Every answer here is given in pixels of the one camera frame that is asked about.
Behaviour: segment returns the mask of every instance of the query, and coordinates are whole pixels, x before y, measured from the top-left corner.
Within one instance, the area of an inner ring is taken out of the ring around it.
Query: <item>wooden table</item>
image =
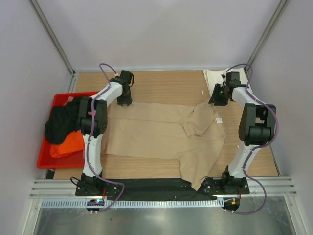
[[[133,72],[132,87],[134,102],[197,105],[209,99],[209,91],[201,70],[185,71],[137,71]],[[106,85],[102,73],[80,73],[76,92],[99,91]],[[242,108],[235,102],[218,107],[227,134],[223,149],[208,176],[220,177],[234,158],[238,145],[238,126]],[[115,155],[101,156],[103,176],[121,178],[180,178],[179,162],[176,159],[149,159]],[[80,178],[81,168],[58,169],[55,179]],[[269,147],[260,150],[248,171],[251,176],[277,176],[277,170]]]

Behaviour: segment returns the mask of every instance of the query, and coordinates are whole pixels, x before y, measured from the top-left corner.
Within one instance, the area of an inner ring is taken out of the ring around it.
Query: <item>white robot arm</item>
[[[235,101],[243,107],[243,114],[238,128],[241,143],[238,151],[227,166],[221,179],[206,178],[203,184],[208,195],[214,194],[249,194],[246,174],[253,158],[260,150],[260,146],[265,145],[274,137],[275,118],[265,106],[275,113],[274,105],[260,102],[253,94],[251,88],[246,89],[239,79],[239,72],[228,72],[222,75],[224,82],[215,84],[209,103],[216,106],[225,106],[228,101]]]
[[[126,70],[122,70],[120,76],[110,80],[104,89],[92,97],[81,99],[78,124],[83,134],[85,143],[85,165],[81,180],[77,183],[77,196],[90,196],[99,194],[104,188],[104,182],[95,177],[95,174],[102,176],[101,167],[101,139],[107,128],[108,117],[107,107],[117,99],[118,105],[127,106],[132,103],[130,87],[134,83],[134,75]],[[94,104],[94,124],[92,125],[91,104]]]

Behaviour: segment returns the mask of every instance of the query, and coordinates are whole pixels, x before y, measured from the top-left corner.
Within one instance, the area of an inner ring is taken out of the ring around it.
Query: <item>clothing tag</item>
[[[220,117],[218,117],[218,118],[216,119],[216,123],[223,123],[223,121],[222,121],[222,119],[221,119]]]

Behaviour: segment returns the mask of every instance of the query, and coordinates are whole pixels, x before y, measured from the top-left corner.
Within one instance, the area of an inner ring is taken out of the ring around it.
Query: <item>red plastic bin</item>
[[[52,107],[61,106],[68,101],[68,98],[77,97],[77,96],[91,96],[97,92],[82,92],[82,93],[65,93],[65,94],[56,94],[54,96]],[[45,139],[41,145],[37,168],[39,169],[61,169],[61,168],[81,168],[84,167],[84,158],[83,152],[79,151],[72,153],[69,156],[62,158],[53,158],[50,155],[51,144]]]

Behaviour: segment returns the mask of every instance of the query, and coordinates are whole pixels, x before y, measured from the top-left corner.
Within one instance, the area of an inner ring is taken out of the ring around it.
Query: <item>white wall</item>
[[[279,0],[39,0],[75,69],[247,61]]]
[[[253,67],[255,93],[277,107],[273,151],[313,223],[313,1],[291,1]]]
[[[0,7],[0,234],[20,234],[44,123],[69,72],[26,0]]]

